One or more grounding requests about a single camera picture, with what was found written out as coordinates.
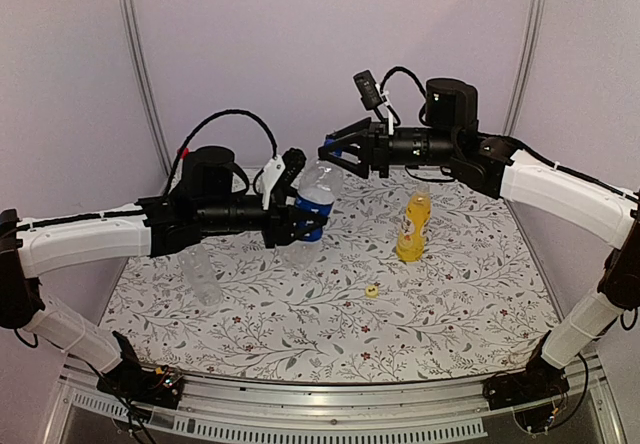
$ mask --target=white clip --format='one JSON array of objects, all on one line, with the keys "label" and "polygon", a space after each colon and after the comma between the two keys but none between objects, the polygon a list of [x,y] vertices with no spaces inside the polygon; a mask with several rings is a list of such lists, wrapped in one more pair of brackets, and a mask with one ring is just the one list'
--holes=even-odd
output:
[{"label": "white clip", "polygon": [[631,189],[627,189],[625,187],[618,187],[618,190],[622,192],[622,195],[620,196],[621,199],[626,199],[627,197],[633,197],[635,199],[637,197],[636,193],[633,192]]},{"label": "white clip", "polygon": [[267,165],[262,169],[262,209],[269,209],[269,201],[271,200],[271,191],[284,172],[284,161],[281,155],[277,155],[269,159]]},{"label": "white clip", "polygon": [[391,112],[391,101],[389,101],[389,91],[382,92],[380,90],[380,84],[376,83],[376,89],[378,90],[378,94],[382,97],[382,103],[384,107],[387,108],[387,133],[390,136],[393,136],[393,131],[395,129],[395,123],[393,120],[393,113]]}]

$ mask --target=orange juice bottle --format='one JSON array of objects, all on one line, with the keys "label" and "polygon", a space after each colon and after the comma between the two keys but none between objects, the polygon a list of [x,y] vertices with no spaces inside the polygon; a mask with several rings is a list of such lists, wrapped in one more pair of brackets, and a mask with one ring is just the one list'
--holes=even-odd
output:
[{"label": "orange juice bottle", "polygon": [[427,231],[431,218],[429,185],[421,182],[411,196],[407,211],[402,217],[396,253],[401,261],[414,262],[422,257],[427,243]]}]

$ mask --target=bottle label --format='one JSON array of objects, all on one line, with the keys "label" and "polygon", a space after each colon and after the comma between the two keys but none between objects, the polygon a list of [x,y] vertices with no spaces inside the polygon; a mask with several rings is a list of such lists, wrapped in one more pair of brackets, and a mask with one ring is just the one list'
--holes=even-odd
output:
[{"label": "bottle label", "polygon": [[409,219],[406,214],[402,216],[402,222],[400,223],[400,232],[403,236],[412,236],[416,232],[416,225]]},{"label": "bottle label", "polygon": [[[298,196],[296,197],[295,206],[298,209],[302,209],[304,211],[311,211],[316,214],[320,214],[321,216],[329,217],[329,214],[331,213],[331,208],[333,207],[333,203],[316,204],[315,202],[308,201],[307,199]],[[296,223],[296,229],[301,229],[311,224],[313,224],[313,221],[300,221]],[[322,238],[322,227],[308,234],[305,234],[301,240],[306,242],[316,242],[316,241],[319,241],[320,238]]]},{"label": "bottle label", "polygon": [[[327,146],[327,145],[331,144],[332,142],[335,142],[335,139],[325,139],[324,140],[324,145]],[[338,150],[332,152],[331,154],[333,154],[336,157],[342,157],[342,149],[338,149]]]}]

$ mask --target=floral tablecloth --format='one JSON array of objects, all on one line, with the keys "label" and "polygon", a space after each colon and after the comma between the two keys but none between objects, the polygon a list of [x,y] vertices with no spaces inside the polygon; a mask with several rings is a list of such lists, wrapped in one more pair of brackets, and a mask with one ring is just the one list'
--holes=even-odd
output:
[{"label": "floral tablecloth", "polygon": [[[131,259],[102,327],[141,359],[185,370],[286,381],[442,379],[522,366],[557,323],[509,210],[460,184],[432,184],[418,263],[394,252],[416,181],[345,176],[306,271],[288,269],[258,233],[204,243],[224,292],[201,306],[175,256]],[[377,284],[379,296],[365,296]]]}]

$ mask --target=white wall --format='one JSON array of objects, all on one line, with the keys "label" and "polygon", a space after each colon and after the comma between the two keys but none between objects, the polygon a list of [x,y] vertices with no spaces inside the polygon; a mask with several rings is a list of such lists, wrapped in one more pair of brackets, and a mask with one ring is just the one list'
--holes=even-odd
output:
[{"label": "white wall", "polygon": [[[547,0],[516,131],[547,157],[640,186],[640,0]],[[569,224],[519,209],[562,308],[602,276],[609,249]],[[640,329],[599,344],[629,442],[640,435]]]},{"label": "white wall", "polygon": [[[324,135],[363,116],[352,76],[381,80],[394,65],[421,79],[450,76],[482,96],[483,130],[504,123],[529,0],[136,0],[140,30],[169,147],[206,116],[253,110],[280,147],[314,156]],[[389,88],[403,125],[419,125],[424,99],[405,77]],[[227,118],[202,143],[230,146],[262,165],[266,138]]]},{"label": "white wall", "polygon": [[[0,209],[59,216],[157,192],[118,0],[0,0],[0,9]],[[98,263],[42,282],[97,320],[118,268]],[[33,444],[62,357],[6,330],[0,346],[0,442]]]}]

